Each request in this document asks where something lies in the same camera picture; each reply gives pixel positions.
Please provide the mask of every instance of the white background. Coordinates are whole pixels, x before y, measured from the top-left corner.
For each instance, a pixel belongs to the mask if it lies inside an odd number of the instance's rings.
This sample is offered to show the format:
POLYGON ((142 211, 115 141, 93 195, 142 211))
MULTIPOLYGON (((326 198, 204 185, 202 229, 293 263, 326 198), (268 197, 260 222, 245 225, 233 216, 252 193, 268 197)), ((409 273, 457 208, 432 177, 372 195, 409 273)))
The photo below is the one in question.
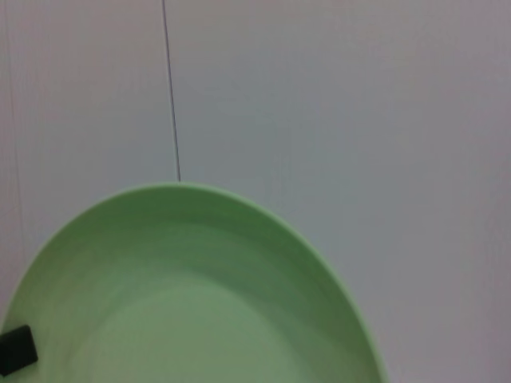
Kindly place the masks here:
MULTIPOLYGON (((511 5, 165 8, 183 180, 304 233, 392 381, 511 381, 511 5)), ((67 220, 176 180, 163 11, 0 0, 0 314, 67 220)))

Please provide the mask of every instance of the plate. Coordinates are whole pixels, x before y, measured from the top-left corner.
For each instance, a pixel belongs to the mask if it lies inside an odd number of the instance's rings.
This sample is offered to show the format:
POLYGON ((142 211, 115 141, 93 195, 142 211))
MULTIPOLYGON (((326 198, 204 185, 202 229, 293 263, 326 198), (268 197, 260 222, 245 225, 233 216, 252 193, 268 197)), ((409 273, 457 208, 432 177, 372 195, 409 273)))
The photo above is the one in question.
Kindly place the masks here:
POLYGON ((166 184, 79 215, 42 249, 2 331, 27 383, 373 383, 360 315, 307 242, 225 191, 166 184))

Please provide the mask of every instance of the black clip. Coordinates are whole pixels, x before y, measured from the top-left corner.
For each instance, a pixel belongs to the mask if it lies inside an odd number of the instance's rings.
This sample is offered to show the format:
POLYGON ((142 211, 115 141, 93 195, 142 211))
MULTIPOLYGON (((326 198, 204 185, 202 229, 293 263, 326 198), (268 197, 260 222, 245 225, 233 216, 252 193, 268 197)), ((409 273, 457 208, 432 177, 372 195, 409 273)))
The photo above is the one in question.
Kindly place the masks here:
POLYGON ((0 375, 7 376, 38 361, 30 327, 0 335, 0 375))

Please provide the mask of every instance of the dark vertical line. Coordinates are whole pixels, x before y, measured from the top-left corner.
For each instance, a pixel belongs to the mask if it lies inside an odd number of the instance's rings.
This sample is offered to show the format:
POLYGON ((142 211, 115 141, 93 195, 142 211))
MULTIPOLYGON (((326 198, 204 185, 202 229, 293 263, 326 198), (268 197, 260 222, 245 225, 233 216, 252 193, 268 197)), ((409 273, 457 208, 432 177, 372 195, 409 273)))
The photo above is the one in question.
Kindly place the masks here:
POLYGON ((166 10, 166 6, 165 6, 165 1, 166 0, 161 0, 161 10, 163 12, 165 51, 167 53, 168 93, 170 96, 170 114, 172 117, 172 133, 174 135, 174 150, 176 152, 177 180, 181 181, 181 167, 180 167, 180 163, 179 163, 179 147, 177 145, 176 113, 174 111, 174 89, 172 87, 172 70, 170 69, 170 44, 168 42, 167 10, 166 10))

